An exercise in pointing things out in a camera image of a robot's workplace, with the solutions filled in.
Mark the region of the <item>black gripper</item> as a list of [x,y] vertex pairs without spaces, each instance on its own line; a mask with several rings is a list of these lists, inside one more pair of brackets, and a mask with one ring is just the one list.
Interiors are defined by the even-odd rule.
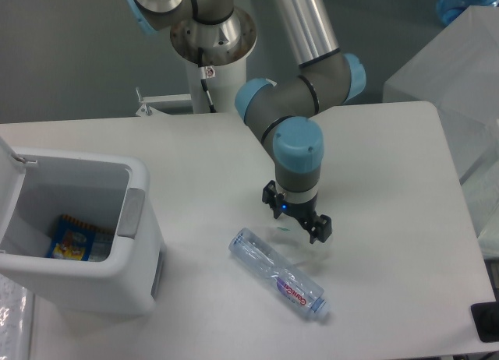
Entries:
[[329,216],[318,215],[315,208],[317,195],[302,203],[288,201],[282,193],[278,193],[276,182],[270,180],[263,188],[262,202],[273,212],[274,219],[282,214],[296,219],[310,236],[309,243],[325,243],[332,234],[332,220]]

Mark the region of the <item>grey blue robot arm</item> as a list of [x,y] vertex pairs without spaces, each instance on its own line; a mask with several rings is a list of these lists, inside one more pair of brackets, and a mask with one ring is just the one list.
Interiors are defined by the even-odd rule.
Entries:
[[221,112],[222,99],[233,101],[274,162],[263,202],[275,216],[296,219],[311,242],[325,242],[332,222],[316,211],[324,140],[313,117],[360,94],[366,72],[355,55],[341,51],[323,0],[275,0],[299,67],[295,79],[229,79],[224,85],[216,84],[221,69],[244,62],[257,42],[255,23],[234,0],[126,2],[144,32],[169,29],[173,48],[193,65],[195,112]]

